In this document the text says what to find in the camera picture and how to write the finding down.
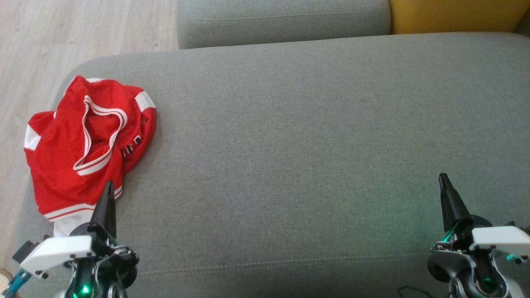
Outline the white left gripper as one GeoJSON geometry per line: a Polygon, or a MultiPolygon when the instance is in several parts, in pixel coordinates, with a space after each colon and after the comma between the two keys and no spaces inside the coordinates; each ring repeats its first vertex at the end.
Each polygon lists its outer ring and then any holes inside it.
{"type": "Polygon", "coordinates": [[[70,236],[51,237],[36,245],[21,261],[30,273],[45,271],[64,262],[109,255],[117,246],[114,184],[106,181],[89,223],[74,229],[70,236]]]}

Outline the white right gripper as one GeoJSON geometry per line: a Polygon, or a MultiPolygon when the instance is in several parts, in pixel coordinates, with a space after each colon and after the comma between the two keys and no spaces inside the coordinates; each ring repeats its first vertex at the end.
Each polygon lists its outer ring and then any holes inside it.
{"type": "Polygon", "coordinates": [[[529,257],[529,233],[514,225],[492,226],[471,215],[446,173],[438,176],[443,219],[443,247],[451,251],[492,250],[509,256],[529,257]]]}

